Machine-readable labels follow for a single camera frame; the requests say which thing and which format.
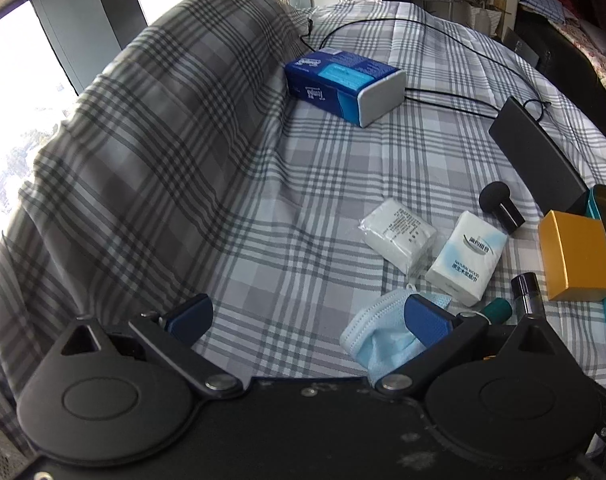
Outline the white pocket tissue pack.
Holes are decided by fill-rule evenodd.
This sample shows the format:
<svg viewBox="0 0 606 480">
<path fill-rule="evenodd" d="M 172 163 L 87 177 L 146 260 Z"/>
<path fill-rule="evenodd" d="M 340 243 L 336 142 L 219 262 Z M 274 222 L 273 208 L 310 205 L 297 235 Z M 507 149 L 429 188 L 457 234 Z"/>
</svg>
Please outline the white pocket tissue pack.
<svg viewBox="0 0 606 480">
<path fill-rule="evenodd" d="M 464 211 L 425 274 L 425 280 L 471 308 L 482 299 L 508 236 Z"/>
</svg>

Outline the dark glass bottle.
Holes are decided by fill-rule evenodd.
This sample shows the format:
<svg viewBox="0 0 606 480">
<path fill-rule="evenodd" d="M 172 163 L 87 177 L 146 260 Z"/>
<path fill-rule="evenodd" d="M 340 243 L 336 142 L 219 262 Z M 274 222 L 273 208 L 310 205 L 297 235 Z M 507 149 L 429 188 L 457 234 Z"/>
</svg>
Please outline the dark glass bottle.
<svg viewBox="0 0 606 480">
<path fill-rule="evenodd" d="M 546 318 L 538 278 L 533 272 L 518 274 L 510 282 L 512 307 L 517 321 L 521 318 Z"/>
</svg>

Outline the white plant pot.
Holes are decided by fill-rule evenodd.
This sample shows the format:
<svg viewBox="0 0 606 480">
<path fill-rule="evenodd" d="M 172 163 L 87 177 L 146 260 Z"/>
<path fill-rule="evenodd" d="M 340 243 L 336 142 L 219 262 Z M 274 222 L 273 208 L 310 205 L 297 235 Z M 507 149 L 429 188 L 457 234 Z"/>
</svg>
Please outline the white plant pot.
<svg viewBox="0 0 606 480">
<path fill-rule="evenodd" d="M 469 26 L 492 39 L 503 38 L 509 12 L 507 0 L 464 0 L 468 6 Z"/>
</svg>

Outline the teal beige makeup sponge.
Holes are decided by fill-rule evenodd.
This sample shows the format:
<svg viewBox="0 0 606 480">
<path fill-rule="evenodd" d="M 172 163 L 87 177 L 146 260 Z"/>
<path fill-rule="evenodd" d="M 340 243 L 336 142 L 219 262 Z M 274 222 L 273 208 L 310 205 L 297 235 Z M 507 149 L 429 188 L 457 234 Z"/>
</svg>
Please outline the teal beige makeup sponge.
<svg viewBox="0 0 606 480">
<path fill-rule="evenodd" d="M 491 325 L 502 325 L 512 317 L 512 305 L 504 298 L 490 301 L 480 313 Z"/>
</svg>

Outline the blue tissue pack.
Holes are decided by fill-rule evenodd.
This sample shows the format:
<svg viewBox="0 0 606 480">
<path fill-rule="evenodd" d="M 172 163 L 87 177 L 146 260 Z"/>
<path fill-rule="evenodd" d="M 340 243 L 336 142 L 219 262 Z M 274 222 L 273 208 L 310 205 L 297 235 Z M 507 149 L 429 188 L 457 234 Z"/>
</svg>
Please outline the blue tissue pack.
<svg viewBox="0 0 606 480">
<path fill-rule="evenodd" d="M 404 101 L 404 70 L 353 52 L 322 48 L 285 66 L 291 96 L 365 128 Z"/>
</svg>

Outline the blue checkered pillow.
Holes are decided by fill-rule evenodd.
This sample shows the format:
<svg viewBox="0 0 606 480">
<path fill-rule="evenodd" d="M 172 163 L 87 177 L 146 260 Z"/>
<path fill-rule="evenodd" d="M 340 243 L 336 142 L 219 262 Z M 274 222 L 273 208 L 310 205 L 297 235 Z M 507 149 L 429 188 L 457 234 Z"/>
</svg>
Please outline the blue checkered pillow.
<svg viewBox="0 0 606 480">
<path fill-rule="evenodd" d="M 519 4 L 554 23 L 566 22 L 565 8 L 558 0 L 519 0 Z"/>
</svg>

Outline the plaid checkered bed cloth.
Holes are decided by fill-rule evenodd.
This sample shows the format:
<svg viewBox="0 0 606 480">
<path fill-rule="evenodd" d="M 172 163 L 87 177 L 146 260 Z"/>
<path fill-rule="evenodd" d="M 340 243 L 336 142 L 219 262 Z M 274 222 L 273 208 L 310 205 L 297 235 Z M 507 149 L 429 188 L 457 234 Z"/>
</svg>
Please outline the plaid checkered bed cloth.
<svg viewBox="0 0 606 480">
<path fill-rule="evenodd" d="M 308 46 L 399 67 L 425 91 L 361 128 L 292 99 L 285 65 Z M 448 234 L 489 182 L 526 224 L 486 293 L 540 272 L 528 189 L 491 139 L 491 114 L 527 105 L 588 184 L 606 138 L 512 52 L 402 2 L 298 11 L 278 0 L 186 0 L 84 91 L 38 153 L 0 238 L 0 430 L 73 318 L 117 324 L 200 292 L 207 359 L 241 376 L 361 373 L 340 347 L 351 317 L 404 284 L 358 222 L 394 198 Z"/>
</svg>

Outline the cotton pads plastic packet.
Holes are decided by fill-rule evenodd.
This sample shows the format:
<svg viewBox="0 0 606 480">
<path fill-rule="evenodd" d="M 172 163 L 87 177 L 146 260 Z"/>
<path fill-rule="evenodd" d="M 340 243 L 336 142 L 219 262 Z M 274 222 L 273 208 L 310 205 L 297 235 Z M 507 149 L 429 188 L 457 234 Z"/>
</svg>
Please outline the cotton pads plastic packet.
<svg viewBox="0 0 606 480">
<path fill-rule="evenodd" d="M 428 254 L 437 230 L 406 206 L 387 198 L 359 222 L 365 244 L 406 276 Z"/>
</svg>

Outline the black power bank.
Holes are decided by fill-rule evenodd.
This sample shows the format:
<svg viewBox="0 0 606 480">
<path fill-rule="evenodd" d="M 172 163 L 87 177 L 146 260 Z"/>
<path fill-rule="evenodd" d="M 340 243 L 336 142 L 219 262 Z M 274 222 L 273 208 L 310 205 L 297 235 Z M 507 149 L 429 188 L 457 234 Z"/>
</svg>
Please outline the black power bank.
<svg viewBox="0 0 606 480">
<path fill-rule="evenodd" d="M 507 99 L 489 134 L 542 214 L 556 210 L 584 216 L 588 186 L 565 153 L 515 98 Z"/>
</svg>

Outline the black leather sofa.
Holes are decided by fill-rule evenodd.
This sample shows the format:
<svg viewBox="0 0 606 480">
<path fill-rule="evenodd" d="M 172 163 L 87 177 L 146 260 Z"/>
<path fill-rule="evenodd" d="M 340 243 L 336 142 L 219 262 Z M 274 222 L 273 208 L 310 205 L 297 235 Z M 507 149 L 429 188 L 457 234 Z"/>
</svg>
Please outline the black leather sofa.
<svg viewBox="0 0 606 480">
<path fill-rule="evenodd" d="M 606 0 L 556 0 L 550 9 L 566 9 L 568 24 L 588 23 L 606 35 Z M 606 88 L 590 60 L 557 26 L 549 16 L 526 8 L 516 15 L 515 32 L 538 55 L 538 71 L 606 136 Z"/>
</svg>

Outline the blue face mask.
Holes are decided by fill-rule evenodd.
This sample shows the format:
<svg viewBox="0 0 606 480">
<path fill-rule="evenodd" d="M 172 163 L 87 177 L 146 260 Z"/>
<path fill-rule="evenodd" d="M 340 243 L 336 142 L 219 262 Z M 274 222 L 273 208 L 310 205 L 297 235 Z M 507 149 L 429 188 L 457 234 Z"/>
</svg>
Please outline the blue face mask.
<svg viewBox="0 0 606 480">
<path fill-rule="evenodd" d="M 341 347 L 365 368 L 372 385 L 425 350 L 404 321 L 405 302 L 413 294 L 416 289 L 387 292 L 358 311 L 340 336 Z"/>
</svg>

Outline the gold cardboard box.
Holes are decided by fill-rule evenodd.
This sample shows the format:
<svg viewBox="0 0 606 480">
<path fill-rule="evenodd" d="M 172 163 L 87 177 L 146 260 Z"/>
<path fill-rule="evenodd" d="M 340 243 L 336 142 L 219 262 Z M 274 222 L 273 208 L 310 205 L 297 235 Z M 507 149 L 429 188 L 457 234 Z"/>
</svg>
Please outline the gold cardboard box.
<svg viewBox="0 0 606 480">
<path fill-rule="evenodd" d="M 606 298 L 606 234 L 600 220 L 551 210 L 538 223 L 550 301 Z"/>
</svg>

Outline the floral cushion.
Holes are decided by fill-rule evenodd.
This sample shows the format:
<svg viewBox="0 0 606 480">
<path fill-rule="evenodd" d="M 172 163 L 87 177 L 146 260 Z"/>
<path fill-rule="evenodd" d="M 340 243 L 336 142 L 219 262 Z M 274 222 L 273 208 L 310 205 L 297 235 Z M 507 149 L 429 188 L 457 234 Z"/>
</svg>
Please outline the floral cushion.
<svg viewBox="0 0 606 480">
<path fill-rule="evenodd" d="M 588 59 L 606 90 L 606 32 L 587 21 L 565 21 L 555 27 Z"/>
</svg>

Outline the black makeup sponge brush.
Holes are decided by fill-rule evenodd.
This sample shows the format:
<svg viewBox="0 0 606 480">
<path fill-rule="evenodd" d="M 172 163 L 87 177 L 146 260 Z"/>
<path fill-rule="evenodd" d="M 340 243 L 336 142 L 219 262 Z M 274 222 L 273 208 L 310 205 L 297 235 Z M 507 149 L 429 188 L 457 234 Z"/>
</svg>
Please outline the black makeup sponge brush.
<svg viewBox="0 0 606 480">
<path fill-rule="evenodd" d="M 524 224 L 524 217 L 512 203 L 508 185 L 502 181 L 491 182 L 483 188 L 479 205 L 483 212 L 492 214 L 508 234 L 515 233 Z"/>
</svg>

